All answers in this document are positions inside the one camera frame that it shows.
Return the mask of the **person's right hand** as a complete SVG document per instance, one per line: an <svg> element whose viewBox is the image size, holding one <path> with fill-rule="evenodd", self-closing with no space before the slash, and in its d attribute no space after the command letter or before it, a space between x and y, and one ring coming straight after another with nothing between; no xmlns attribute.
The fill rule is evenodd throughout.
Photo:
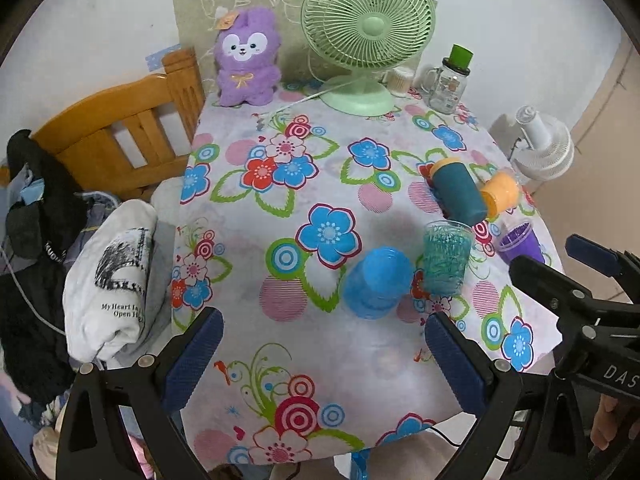
<svg viewBox="0 0 640 480"><path fill-rule="evenodd" d="M600 395L590 431L591 442L598 450L604 451L608 448L630 410L631 405L606 394Z"/></svg>

